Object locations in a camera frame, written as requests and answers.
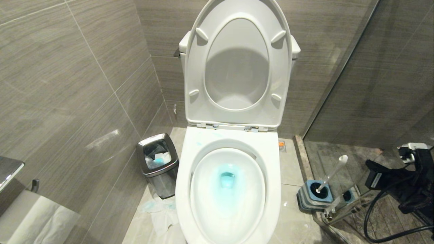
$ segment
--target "black cable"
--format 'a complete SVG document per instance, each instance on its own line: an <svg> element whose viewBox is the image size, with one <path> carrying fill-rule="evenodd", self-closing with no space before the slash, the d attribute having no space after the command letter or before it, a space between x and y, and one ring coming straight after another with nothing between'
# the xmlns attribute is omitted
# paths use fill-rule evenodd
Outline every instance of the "black cable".
<svg viewBox="0 0 434 244"><path fill-rule="evenodd" d="M414 228L414 229L411 229L411 230L408 230L408 231L403 231L403 232L400 232L400 233L397 233L397 234L393 234L393 235L391 235L391 236L389 236L389 237L385 237L385 238L382 238L382 239L372 239L372 238L370 238L369 235L368 235L368 220L369 220L369 215L371 215L371 211L372 211L372 209L373 209L375 203L380 199L380 197L381 197L384 193L386 193L386 191L387 191L388 189L390 189L390 188L392 188L392 187L394 187L394 186L396 186L396 185L398 185L398 184L400 184L400 183L403 183L403 182L405 182L405 181L407 181L407 180L409 180L409 179L411 179L411 178L413 178L413 176L410 176L410 177L404 178L404 179L402 179L402 180L400 180L400 181L397 181L397 182L395 182L395 183L393 183L393 184L387 186L386 188L384 188L381 192L379 192L379 193L377 194L377 196L374 198L374 200L372 200L371 205L370 205L369 208L368 208L368 211L366 211L365 221L364 221L364 223L363 223L363 232L365 233L365 237L366 237L370 242L373 242L373 243L386 242L386 241L390 241L390 240L393 240L393 239L396 239L396 238L399 238L399 237L403 237L403 236L408 235L408 234L412 234L412 233L414 233L414 232L419 232L419 231L424 231L424 230L430 230L430 229L433 229L433 228L434 228L434 225L421 226L421 227Z"/></svg>

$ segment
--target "bathroom floor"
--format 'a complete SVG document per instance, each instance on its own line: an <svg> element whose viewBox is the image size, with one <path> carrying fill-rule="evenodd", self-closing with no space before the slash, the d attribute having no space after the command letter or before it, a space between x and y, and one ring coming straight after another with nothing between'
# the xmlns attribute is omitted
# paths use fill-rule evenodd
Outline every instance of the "bathroom floor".
<svg viewBox="0 0 434 244"><path fill-rule="evenodd" d="M170 137L181 157L185 128L173 128ZM285 141L286 152L280 152L282 199L280 216L269 244L333 244L334 242L313 221L312 215L300 212L296 194L303 185L294 143ZM152 224L151 214L144 211L144 204L152 200L152 189L146 188L137 211L130 223L122 244L185 244L179 225L158 236Z"/></svg>
<svg viewBox="0 0 434 244"><path fill-rule="evenodd" d="M367 159L388 168L402 168L404 166L395 148L380 150L378 148L310 141L305 141L304 144L315 179L329 174L336 165L339 156L348 155L347 165L329 184L333 193L341 193L349 187L357 185L360 193L367 197L363 200L364 203L371 201L373 196L378 193L378 191L369 191L365 186L369 174L369 169L365 164ZM407 169L414 170L414 167L409 166ZM391 196L386 196L378 201L368 222L368 233L371 237L384 238L391 234L422 226L422 223L415 216L401 213L398 205L399 203ZM358 205L358 208L360 209L359 212L345 217L332 226L350 243L368 244L369 242L364 239L363 232L367 207ZM410 241L420 244L432 243L431 234L429 231L422 231L385 243L404 244L410 243Z"/></svg>

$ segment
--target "toilet seat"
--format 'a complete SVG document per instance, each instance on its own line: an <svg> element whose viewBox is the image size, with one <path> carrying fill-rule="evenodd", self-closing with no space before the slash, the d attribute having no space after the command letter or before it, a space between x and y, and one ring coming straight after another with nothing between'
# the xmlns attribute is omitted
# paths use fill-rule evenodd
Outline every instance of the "toilet seat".
<svg viewBox="0 0 434 244"><path fill-rule="evenodd" d="M276 132L253 133L187 127L175 195L179 224L188 244L266 244L270 240L280 212L280 162L277 142ZM243 222L249 229L242 236L234 238L233 242L219 242L210 238L209 232L205 232L201 227L201 220L195 217L192 204L194 199L191 198L193 178L200 161L221 148L234 148L256 158L264 179L265 199L262 213L254 216L253 219L258 218L257 223Z"/></svg>
<svg viewBox="0 0 434 244"><path fill-rule="evenodd" d="M209 1L186 48L188 122L277 128L291 73L291 42L275 0Z"/></svg>

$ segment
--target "toilet paper roll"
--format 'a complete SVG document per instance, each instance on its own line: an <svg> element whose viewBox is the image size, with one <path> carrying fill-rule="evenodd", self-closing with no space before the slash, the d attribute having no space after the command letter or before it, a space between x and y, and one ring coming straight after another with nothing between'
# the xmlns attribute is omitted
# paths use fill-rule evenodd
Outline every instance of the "toilet paper roll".
<svg viewBox="0 0 434 244"><path fill-rule="evenodd" d="M61 244L80 215L30 191L23 191L0 217L0 244Z"/></svg>

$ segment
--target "toilet brush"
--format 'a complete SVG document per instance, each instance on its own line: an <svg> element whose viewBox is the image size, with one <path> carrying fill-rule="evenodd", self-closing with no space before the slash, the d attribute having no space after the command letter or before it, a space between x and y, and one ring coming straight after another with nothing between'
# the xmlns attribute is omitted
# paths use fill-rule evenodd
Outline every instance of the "toilet brush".
<svg viewBox="0 0 434 244"><path fill-rule="evenodd" d="M335 176L335 174L342 168L345 166L345 164L348 162L348 156L347 155L343 155L339 157L339 162L338 165L336 165L335 169L333 170L333 172L329 175L327 175L324 179L324 182L317 188L316 192L320 193L321 189L324 188L324 186L330 181L331 178L333 178L333 176Z"/></svg>
<svg viewBox="0 0 434 244"><path fill-rule="evenodd" d="M299 208L304 211L322 211L332 202L333 197L327 184L335 174L347 163L348 156L339 157L339 162L324 180L307 180L297 193Z"/></svg>

